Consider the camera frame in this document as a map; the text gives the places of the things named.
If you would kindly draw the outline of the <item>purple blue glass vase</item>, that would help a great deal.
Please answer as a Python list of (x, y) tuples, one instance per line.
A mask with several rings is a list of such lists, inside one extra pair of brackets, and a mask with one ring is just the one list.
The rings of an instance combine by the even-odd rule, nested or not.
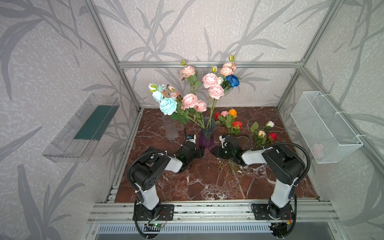
[(214, 129), (216, 127), (216, 122), (209, 117), (203, 118), (205, 127), (201, 129), (198, 142), (199, 146), (205, 149), (211, 149), (214, 146), (215, 138), (214, 138)]

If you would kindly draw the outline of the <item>orange rose stem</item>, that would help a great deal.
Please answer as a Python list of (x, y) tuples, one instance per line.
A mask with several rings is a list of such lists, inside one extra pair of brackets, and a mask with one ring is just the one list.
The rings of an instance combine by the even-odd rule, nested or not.
[(228, 115), (226, 116), (226, 125), (232, 127), (233, 123), (236, 121), (237, 111), (234, 109), (229, 110)]

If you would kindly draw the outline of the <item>pink peony stem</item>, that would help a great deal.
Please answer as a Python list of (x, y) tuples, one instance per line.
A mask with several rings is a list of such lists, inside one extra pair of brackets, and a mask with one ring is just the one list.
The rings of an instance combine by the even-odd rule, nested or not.
[(181, 114), (186, 117), (186, 120), (193, 121), (202, 129), (205, 128), (203, 113), (207, 111), (207, 103), (198, 100), (194, 94), (187, 94), (181, 101)]

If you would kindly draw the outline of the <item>pale green hydrangea stem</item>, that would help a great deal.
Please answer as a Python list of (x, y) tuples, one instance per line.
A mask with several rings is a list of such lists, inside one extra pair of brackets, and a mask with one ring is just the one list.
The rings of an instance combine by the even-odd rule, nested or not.
[(186, 117), (181, 114), (181, 101), (167, 96), (167, 86), (149, 84), (149, 90), (156, 102), (159, 103), (160, 111), (170, 116), (173, 120), (179, 121), (182, 125), (186, 123)]

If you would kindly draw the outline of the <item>blue rose stem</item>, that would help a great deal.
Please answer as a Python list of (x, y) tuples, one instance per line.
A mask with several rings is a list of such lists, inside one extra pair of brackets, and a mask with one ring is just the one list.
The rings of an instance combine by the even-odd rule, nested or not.
[(235, 75), (227, 76), (225, 81), (224, 81), (224, 86), (226, 89), (235, 88), (239, 84), (240, 84), (240, 81), (239, 81), (238, 77), (236, 77)]

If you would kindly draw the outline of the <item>white rose stem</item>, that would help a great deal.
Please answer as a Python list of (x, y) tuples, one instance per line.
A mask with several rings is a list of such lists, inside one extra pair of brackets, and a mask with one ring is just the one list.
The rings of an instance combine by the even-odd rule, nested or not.
[(224, 82), (224, 79), (222, 77), (218, 77), (218, 84), (222, 85)]

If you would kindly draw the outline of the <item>pink ranunculus stem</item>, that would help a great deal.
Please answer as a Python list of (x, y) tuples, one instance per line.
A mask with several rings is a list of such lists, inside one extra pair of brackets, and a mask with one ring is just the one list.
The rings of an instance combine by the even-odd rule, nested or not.
[(204, 88), (209, 91), (210, 115), (208, 122), (205, 124), (205, 129), (207, 130), (211, 128), (211, 120), (217, 101), (224, 95), (224, 89), (219, 83), (219, 77), (216, 75), (217, 70), (218, 68), (214, 66), (211, 69), (211, 73), (208, 73), (203, 77)]

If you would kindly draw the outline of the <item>pink white carnation stem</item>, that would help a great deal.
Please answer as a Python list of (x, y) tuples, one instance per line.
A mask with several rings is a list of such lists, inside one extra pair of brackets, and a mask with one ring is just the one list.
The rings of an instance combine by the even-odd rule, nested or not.
[(187, 80), (191, 88), (192, 94), (196, 94), (196, 90), (201, 86), (201, 82), (198, 80), (198, 72), (194, 67), (187, 65), (185, 60), (181, 61), (181, 65), (184, 67), (180, 71), (182, 80)]

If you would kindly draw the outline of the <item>pink lisianthus flower stem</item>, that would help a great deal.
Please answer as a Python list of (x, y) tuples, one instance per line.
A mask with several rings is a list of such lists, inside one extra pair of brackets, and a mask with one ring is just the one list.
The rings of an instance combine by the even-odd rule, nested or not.
[(225, 78), (236, 73), (237, 65), (235, 62), (235, 56), (229, 56), (229, 62), (225, 63), (220, 70), (220, 77)]

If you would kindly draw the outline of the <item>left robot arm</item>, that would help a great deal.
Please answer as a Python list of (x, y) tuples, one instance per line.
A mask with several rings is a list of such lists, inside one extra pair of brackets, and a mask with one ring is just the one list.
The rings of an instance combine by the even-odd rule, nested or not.
[(156, 184), (163, 172), (183, 173), (193, 160), (204, 156), (204, 151), (205, 148), (189, 140), (174, 155), (150, 147), (138, 157), (128, 168), (127, 179), (139, 195), (144, 210), (152, 213), (159, 209)]

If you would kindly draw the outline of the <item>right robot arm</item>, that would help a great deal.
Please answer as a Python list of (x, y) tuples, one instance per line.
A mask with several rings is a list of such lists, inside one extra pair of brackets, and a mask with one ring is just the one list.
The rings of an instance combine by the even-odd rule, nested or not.
[(294, 198), (296, 187), (311, 167), (309, 153), (294, 143), (275, 143), (260, 148), (242, 149), (235, 136), (220, 136), (221, 144), (211, 153), (221, 159), (232, 160), (241, 166), (268, 165), (277, 181), (269, 199), (271, 213), (285, 212)]

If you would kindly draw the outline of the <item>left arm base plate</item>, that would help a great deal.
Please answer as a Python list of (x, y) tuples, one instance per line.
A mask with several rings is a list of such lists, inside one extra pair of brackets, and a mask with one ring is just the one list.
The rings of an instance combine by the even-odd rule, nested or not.
[(147, 209), (143, 204), (134, 207), (134, 221), (161, 220), (172, 221), (175, 205), (158, 204), (153, 210)]

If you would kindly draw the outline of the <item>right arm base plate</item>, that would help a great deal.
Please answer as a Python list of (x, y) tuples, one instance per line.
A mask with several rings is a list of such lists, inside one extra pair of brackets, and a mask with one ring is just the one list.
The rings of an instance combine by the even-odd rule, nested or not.
[(268, 204), (251, 204), (251, 210), (255, 220), (289, 220), (292, 221), (295, 213), (290, 204), (283, 208), (279, 208), (273, 203)]

